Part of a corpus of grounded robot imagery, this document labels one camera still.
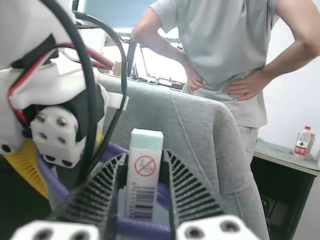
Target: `man's right hand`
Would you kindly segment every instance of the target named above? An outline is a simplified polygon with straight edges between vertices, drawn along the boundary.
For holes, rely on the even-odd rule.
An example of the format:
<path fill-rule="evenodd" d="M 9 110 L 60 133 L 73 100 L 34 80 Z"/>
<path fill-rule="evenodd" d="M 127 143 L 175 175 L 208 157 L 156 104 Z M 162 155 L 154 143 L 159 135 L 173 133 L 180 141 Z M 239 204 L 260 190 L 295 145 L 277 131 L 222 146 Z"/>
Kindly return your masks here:
<path fill-rule="evenodd" d="M 204 81 L 191 62 L 188 61 L 188 63 L 184 64 L 183 67 L 188 79 L 187 89 L 189 93 L 193 94 L 194 91 L 203 88 Z"/>

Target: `water bottle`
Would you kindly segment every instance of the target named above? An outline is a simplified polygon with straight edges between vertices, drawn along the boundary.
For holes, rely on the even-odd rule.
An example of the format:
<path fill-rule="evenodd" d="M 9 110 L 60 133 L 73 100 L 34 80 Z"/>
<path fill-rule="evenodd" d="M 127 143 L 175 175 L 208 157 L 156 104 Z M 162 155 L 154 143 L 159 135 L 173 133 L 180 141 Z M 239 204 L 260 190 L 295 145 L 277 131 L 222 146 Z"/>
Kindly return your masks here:
<path fill-rule="evenodd" d="M 305 159 L 307 149 L 308 149 L 308 144 L 311 139 L 311 132 L 310 132 L 311 127 L 305 126 L 304 131 L 300 133 L 296 140 L 295 148 L 293 151 L 293 154 L 300 160 Z"/>

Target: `man's left hand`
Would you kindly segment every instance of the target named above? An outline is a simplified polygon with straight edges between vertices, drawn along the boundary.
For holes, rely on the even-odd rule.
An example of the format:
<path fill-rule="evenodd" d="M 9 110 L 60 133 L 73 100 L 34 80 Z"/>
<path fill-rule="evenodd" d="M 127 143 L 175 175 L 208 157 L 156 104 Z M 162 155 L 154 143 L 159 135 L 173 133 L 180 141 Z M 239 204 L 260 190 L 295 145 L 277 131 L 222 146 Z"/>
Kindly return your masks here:
<path fill-rule="evenodd" d="M 260 93 L 272 78 L 265 75 L 261 69 L 252 72 L 243 79 L 233 80 L 224 88 L 230 95 L 241 95 L 236 101 L 248 100 Z"/>

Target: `yellow part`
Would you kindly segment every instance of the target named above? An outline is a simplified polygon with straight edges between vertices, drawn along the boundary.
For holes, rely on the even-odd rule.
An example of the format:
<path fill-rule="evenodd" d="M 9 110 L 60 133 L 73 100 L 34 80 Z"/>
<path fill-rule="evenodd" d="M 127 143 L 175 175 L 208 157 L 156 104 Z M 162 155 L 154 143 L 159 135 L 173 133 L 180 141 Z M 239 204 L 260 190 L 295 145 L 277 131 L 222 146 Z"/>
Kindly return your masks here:
<path fill-rule="evenodd" d="M 104 139 L 101 132 L 96 134 L 97 145 Z M 9 164 L 42 196 L 48 198 L 47 184 L 38 168 L 37 146 L 32 139 L 26 139 L 19 151 L 13 154 L 4 154 Z"/>

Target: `red bottle label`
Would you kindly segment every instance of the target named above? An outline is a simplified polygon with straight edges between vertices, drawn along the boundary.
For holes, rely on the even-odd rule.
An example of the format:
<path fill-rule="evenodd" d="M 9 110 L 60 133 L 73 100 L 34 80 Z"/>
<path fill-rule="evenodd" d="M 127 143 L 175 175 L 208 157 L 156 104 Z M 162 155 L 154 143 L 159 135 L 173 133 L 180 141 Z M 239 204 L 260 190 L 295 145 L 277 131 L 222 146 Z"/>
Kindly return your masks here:
<path fill-rule="evenodd" d="M 308 142 L 298 140 L 294 149 L 294 153 L 299 155 L 306 155 Z"/>

